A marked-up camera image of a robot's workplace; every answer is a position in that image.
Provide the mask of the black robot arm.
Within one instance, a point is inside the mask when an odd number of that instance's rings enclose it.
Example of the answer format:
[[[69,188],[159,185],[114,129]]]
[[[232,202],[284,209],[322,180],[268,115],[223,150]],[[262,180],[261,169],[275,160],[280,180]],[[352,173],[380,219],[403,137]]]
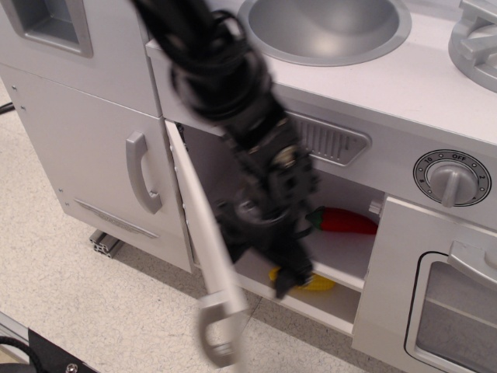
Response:
[[[231,259],[254,249],[278,267],[275,295],[311,282],[297,226],[317,176],[293,121],[273,95],[262,55],[237,17],[203,1],[136,1],[134,7],[172,62],[176,95],[199,120],[222,128],[243,188],[217,205]]]

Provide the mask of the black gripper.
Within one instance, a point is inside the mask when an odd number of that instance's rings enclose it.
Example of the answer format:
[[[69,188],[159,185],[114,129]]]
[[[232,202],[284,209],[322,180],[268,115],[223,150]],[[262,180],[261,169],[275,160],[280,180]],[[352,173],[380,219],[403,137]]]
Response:
[[[289,211],[264,219],[256,207],[233,201],[217,202],[217,223],[233,263],[249,249],[280,267],[276,272],[275,296],[283,299],[296,286],[309,282],[313,266],[301,240],[312,228],[298,228],[298,219]]]

